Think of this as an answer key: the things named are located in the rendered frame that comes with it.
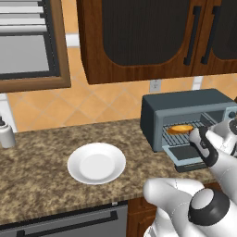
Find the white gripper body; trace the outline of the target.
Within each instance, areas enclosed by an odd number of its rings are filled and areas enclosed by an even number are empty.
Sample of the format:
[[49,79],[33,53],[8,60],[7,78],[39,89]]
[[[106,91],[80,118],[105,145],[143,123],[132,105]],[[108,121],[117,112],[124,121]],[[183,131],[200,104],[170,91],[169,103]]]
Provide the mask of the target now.
[[227,119],[221,121],[215,127],[215,133],[220,136],[227,136],[229,134],[237,135],[237,120]]

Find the golden baguette bread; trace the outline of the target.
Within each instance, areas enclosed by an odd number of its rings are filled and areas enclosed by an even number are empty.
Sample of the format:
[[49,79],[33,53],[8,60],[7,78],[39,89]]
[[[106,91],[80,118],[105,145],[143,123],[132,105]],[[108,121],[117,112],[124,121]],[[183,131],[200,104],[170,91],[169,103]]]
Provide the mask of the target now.
[[169,134],[184,134],[189,133],[193,130],[193,126],[190,124],[181,124],[174,125],[167,129],[167,133]]

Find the grey-blue toaster oven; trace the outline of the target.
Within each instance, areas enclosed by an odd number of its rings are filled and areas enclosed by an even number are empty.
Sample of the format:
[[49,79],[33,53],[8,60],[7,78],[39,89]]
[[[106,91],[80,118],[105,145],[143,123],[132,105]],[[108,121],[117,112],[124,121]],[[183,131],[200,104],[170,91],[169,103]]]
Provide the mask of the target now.
[[165,125],[211,121],[213,125],[237,112],[237,103],[217,89],[204,89],[165,94],[148,94],[142,99],[141,129],[154,152],[163,150]]

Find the toaster oven door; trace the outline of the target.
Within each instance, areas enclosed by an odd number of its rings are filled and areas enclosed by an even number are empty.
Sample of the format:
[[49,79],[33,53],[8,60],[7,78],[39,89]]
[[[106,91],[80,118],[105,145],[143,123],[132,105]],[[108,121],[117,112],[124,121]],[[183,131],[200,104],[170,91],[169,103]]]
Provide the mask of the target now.
[[187,172],[206,168],[206,164],[199,156],[196,149],[189,144],[181,146],[164,145],[163,150],[174,163],[178,172]]

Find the narrow dark wooden cupboard door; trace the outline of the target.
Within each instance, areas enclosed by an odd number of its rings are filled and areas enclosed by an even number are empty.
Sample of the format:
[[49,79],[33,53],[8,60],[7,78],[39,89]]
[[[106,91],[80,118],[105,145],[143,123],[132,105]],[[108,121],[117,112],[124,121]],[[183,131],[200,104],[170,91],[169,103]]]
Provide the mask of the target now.
[[[221,6],[221,10],[209,59],[204,65],[201,58],[206,52],[214,18],[213,6]],[[206,0],[192,74],[204,76],[229,73],[237,73],[237,0]]]

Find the wide dark wooden cupboard door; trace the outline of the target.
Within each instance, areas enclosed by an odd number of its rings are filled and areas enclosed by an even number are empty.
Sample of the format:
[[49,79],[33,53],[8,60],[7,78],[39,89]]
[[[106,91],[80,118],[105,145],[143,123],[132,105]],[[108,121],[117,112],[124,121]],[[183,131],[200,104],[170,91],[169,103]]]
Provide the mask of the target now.
[[[90,84],[189,77],[206,0],[76,0],[81,61]],[[185,66],[193,7],[201,6]]]

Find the white round plate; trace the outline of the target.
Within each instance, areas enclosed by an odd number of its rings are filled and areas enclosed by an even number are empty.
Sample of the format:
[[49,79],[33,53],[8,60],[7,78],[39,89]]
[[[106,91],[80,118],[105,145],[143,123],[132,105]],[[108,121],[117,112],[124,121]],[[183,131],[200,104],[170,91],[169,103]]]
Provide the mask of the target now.
[[68,160],[70,176],[84,184],[109,183],[126,167],[126,157],[109,143],[88,143],[76,149]]

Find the wooden framed window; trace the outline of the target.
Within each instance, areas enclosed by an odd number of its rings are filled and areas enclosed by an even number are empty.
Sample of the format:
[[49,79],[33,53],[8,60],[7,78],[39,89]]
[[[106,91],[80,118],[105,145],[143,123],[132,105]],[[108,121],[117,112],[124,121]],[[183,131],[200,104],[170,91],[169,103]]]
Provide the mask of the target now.
[[68,88],[61,0],[44,0],[46,32],[0,33],[0,93]]

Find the grey dishwasher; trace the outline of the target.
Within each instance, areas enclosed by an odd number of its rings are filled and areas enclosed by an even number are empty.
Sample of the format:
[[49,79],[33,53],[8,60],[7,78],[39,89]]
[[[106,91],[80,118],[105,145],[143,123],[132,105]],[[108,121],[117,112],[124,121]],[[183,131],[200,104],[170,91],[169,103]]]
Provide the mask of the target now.
[[128,202],[0,225],[0,237],[126,237]]

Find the white window blinds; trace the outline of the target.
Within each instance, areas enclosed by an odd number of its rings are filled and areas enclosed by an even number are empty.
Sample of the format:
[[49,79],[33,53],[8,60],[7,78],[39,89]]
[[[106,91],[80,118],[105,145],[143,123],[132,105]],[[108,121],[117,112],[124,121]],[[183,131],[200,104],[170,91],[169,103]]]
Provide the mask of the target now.
[[44,0],[0,0],[0,33],[46,32]]

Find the white wall plate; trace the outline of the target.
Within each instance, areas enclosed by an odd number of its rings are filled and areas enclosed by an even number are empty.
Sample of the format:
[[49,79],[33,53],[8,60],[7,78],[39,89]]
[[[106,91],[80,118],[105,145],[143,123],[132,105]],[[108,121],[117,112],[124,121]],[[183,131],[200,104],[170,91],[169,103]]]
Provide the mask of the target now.
[[199,90],[202,86],[203,76],[196,76],[193,78],[193,90]]

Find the grey wall outlet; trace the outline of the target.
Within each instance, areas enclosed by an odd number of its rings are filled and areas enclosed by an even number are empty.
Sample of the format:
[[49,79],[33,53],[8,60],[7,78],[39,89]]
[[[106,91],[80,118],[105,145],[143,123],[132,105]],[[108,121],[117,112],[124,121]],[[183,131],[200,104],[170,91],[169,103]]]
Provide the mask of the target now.
[[150,93],[159,92],[161,89],[161,80],[150,80]]

